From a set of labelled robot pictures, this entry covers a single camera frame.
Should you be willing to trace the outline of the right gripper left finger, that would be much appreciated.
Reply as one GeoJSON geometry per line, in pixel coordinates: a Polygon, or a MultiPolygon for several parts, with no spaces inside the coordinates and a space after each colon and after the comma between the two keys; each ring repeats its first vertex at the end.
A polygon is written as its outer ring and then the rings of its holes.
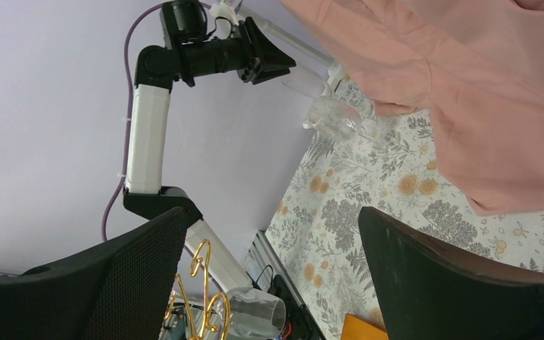
{"type": "Polygon", "coordinates": [[[188,216],[174,208],[77,254],[0,276],[0,339],[157,339],[188,216]]]}

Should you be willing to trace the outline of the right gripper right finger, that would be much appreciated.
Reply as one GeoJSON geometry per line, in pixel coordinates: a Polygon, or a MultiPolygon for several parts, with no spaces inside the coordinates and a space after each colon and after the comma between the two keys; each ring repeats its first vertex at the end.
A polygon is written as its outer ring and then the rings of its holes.
{"type": "Polygon", "coordinates": [[[493,261],[372,207],[358,227],[391,339],[544,339],[544,273],[493,261]]]}

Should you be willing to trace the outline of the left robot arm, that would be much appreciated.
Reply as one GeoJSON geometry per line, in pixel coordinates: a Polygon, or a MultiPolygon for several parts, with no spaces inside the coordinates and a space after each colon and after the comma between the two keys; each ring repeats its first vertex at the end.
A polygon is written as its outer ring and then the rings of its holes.
{"type": "Polygon", "coordinates": [[[222,243],[188,195],[162,185],[166,124],[171,90],[177,81],[194,86],[197,77],[234,71],[245,83],[260,84],[289,74],[296,63],[277,48],[255,20],[230,20],[224,39],[208,29],[199,1],[168,1],[156,6],[165,46],[141,50],[127,69],[129,88],[122,178],[115,190],[124,207],[148,220],[183,208],[188,224],[184,247],[192,254],[203,240],[212,246],[208,277],[222,291],[251,287],[253,280],[222,243]]]}

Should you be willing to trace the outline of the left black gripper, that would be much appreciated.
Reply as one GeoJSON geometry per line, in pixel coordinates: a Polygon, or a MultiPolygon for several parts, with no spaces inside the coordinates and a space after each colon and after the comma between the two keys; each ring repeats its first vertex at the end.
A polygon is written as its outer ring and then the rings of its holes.
{"type": "Polygon", "coordinates": [[[239,22],[238,35],[247,58],[246,66],[237,71],[244,83],[256,85],[283,77],[296,67],[295,60],[264,35],[252,17],[239,22]]]}

